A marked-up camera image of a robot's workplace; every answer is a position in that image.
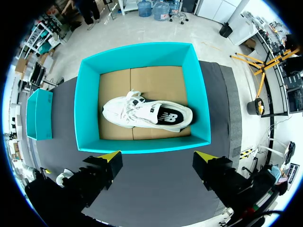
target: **white sneaker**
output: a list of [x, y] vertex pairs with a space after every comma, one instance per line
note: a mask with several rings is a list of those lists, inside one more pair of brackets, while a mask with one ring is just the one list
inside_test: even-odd
[[103, 116], [116, 125], [133, 128], [155, 128], [180, 132], [193, 118], [191, 109], [170, 101], [148, 101], [139, 91], [109, 100], [103, 106]]
[[95, 25], [95, 23], [89, 24], [89, 26], [87, 27], [87, 30], [91, 30], [94, 25]]

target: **black mat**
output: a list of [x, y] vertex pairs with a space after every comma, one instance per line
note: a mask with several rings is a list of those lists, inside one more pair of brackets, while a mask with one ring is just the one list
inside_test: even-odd
[[[83, 213], [124, 227], [175, 227], [214, 216], [219, 199], [208, 192], [192, 168], [194, 150], [229, 156], [229, 106], [222, 71], [216, 63], [200, 62], [207, 91], [212, 143], [171, 152], [123, 155], [124, 166], [109, 191], [102, 191]], [[77, 171], [82, 160], [97, 153], [77, 150], [74, 92], [77, 78], [53, 89], [53, 139], [37, 141], [44, 168], [55, 180], [64, 168]]]

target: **teal box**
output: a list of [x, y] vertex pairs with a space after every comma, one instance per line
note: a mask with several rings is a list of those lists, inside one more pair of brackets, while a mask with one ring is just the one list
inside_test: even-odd
[[[149, 66], [182, 66], [188, 107], [193, 111], [191, 136], [156, 140], [100, 140], [98, 90], [100, 74]], [[194, 47], [187, 43], [146, 43], [123, 46], [83, 59], [74, 105], [78, 150], [124, 154], [173, 151], [211, 142], [208, 102], [204, 80]]]
[[52, 92], [37, 89], [27, 100], [27, 136], [52, 139]]

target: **shoe insole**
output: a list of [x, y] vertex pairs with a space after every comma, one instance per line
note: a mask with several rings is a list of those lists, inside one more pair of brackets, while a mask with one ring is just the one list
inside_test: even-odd
[[160, 107], [157, 117], [157, 124], [161, 125], [175, 125], [184, 120], [183, 114], [180, 111], [164, 107]]

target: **new balance logo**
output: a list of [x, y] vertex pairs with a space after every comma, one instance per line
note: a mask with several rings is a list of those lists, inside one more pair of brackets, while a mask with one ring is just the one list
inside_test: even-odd
[[174, 113], [163, 113], [161, 117], [159, 117], [160, 120], [164, 120], [166, 122], [175, 122], [178, 115]]

